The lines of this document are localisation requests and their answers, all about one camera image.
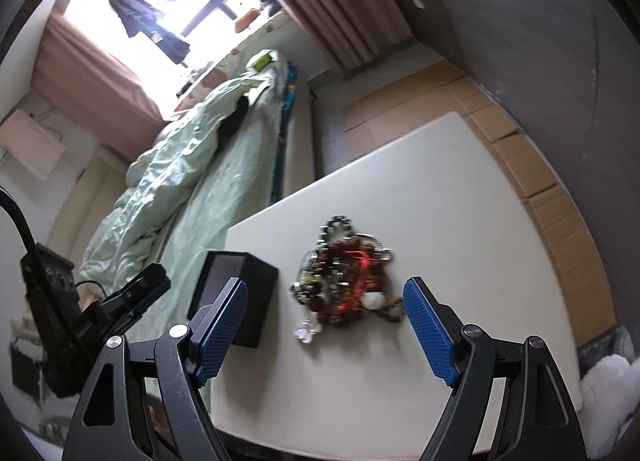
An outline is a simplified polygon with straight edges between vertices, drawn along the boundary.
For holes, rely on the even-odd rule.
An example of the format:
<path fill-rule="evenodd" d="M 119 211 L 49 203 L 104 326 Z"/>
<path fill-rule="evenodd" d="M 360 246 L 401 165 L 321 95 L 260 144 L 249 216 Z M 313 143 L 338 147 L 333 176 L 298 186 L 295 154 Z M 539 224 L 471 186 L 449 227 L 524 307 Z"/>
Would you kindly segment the pile of mixed jewelry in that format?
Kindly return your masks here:
<path fill-rule="evenodd" d="M 404 302 L 387 288 L 385 267 L 393 258 L 391 249 L 369 233 L 358 233 L 348 217 L 330 218 L 288 288 L 305 309 L 294 337 L 309 344 L 323 329 L 345 328 L 367 315 L 401 322 Z"/>

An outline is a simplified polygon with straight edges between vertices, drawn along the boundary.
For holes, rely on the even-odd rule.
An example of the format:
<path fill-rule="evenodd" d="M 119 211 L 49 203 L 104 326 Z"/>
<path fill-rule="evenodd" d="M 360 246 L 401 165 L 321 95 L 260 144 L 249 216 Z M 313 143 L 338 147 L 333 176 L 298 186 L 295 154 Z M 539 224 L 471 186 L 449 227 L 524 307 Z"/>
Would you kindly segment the light green duvet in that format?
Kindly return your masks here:
<path fill-rule="evenodd" d="M 189 199 L 219 147 L 219 131 L 248 92 L 266 80 L 240 77 L 214 89 L 169 127 L 126 173 L 126 190 L 96 229 L 79 276 L 114 289 L 143 269 L 160 230 Z"/>

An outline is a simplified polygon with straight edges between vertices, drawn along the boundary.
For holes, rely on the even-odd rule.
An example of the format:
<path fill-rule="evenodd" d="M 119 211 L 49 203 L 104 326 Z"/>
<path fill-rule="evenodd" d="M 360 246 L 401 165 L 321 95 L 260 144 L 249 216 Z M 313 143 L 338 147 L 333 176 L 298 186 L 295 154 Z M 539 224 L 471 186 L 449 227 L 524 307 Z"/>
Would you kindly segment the beige padded headboard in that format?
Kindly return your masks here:
<path fill-rule="evenodd" d="M 100 146 L 78 176 L 51 229 L 47 247 L 79 266 L 102 220 L 125 192 L 128 164 Z"/>

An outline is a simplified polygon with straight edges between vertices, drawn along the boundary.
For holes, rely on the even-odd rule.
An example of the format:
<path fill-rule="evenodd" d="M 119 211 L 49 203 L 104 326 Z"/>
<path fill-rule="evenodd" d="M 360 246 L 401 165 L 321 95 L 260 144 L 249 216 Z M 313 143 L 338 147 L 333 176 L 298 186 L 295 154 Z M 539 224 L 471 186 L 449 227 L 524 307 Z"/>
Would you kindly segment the bed with green sheet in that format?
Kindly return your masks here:
<path fill-rule="evenodd" d="M 160 230 L 144 267 L 162 265 L 171 286 L 127 331 L 131 342 L 156 339 L 185 322 L 208 252 L 222 250 L 232 226 L 282 198 L 299 72 L 282 52 L 269 50 L 272 62 L 265 69 L 256 73 L 245 65 L 233 77 L 260 78 L 269 87 L 244 95 L 250 106 L 239 130 L 218 147 L 189 199 Z"/>

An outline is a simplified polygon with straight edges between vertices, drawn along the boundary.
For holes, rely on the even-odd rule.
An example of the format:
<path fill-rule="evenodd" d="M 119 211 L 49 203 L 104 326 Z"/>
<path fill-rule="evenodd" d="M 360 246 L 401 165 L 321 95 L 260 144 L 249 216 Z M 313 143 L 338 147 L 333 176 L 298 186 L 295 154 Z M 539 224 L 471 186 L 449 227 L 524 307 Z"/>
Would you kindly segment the beige hanging towel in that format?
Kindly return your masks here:
<path fill-rule="evenodd" d="M 47 129 L 20 109 L 1 124 L 1 147 L 42 181 L 49 178 L 66 150 Z"/>

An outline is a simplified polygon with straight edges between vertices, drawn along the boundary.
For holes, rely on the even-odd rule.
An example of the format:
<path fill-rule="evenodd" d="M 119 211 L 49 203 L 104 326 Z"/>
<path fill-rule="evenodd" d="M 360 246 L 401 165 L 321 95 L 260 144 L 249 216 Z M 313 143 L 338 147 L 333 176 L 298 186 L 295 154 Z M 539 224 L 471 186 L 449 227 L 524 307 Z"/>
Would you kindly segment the black garment on bed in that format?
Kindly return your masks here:
<path fill-rule="evenodd" d="M 239 130 L 246 117 L 250 102 L 246 96 L 241 96 L 236 102 L 235 110 L 220 123 L 218 129 L 218 144 L 224 146 Z"/>

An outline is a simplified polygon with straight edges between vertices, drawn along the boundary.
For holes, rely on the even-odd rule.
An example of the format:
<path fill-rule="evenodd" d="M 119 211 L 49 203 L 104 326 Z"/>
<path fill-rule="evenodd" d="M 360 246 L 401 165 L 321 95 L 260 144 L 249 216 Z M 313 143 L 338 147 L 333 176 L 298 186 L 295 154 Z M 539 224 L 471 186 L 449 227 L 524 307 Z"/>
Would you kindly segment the cardboard floor sheets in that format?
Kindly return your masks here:
<path fill-rule="evenodd" d="M 611 331 L 617 317 L 610 284 L 572 197 L 512 117 L 453 63 L 437 62 L 344 106 L 349 158 L 361 158 L 449 112 L 459 114 L 484 144 L 532 218 L 577 346 Z"/>

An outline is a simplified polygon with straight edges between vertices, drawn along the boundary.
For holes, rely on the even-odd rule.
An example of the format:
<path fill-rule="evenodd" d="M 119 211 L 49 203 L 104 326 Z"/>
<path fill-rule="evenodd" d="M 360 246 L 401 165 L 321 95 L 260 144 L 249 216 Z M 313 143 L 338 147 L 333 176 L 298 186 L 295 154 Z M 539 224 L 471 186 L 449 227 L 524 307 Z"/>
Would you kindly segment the left pink curtain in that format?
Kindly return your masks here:
<path fill-rule="evenodd" d="M 137 75 L 56 12 L 40 38 L 32 90 L 130 161 L 166 125 Z"/>

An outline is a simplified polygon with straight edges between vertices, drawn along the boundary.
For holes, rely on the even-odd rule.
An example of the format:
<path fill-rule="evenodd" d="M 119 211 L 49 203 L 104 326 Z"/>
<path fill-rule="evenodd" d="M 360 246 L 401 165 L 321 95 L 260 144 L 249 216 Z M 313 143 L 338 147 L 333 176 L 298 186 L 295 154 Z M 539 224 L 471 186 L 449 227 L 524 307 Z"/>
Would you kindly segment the green tissue box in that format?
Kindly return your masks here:
<path fill-rule="evenodd" d="M 270 65 L 271 62 L 271 51 L 265 49 L 261 52 L 258 52 L 258 54 L 255 54 L 254 57 L 252 57 L 250 61 L 247 62 L 247 68 L 255 71 L 256 73 L 259 73 L 260 71 L 265 69 L 267 65 Z"/>

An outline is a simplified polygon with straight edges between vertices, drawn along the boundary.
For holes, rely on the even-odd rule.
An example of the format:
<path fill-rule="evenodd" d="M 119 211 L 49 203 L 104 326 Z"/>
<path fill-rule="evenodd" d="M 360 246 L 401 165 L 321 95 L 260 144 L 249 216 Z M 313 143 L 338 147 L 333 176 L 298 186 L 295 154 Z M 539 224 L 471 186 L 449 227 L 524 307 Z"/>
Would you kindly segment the orange plush toy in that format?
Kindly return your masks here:
<path fill-rule="evenodd" d="M 235 33 L 242 33 L 245 31 L 256 19 L 260 17 L 262 10 L 252 8 L 244 13 L 242 17 L 238 17 L 234 22 Z"/>

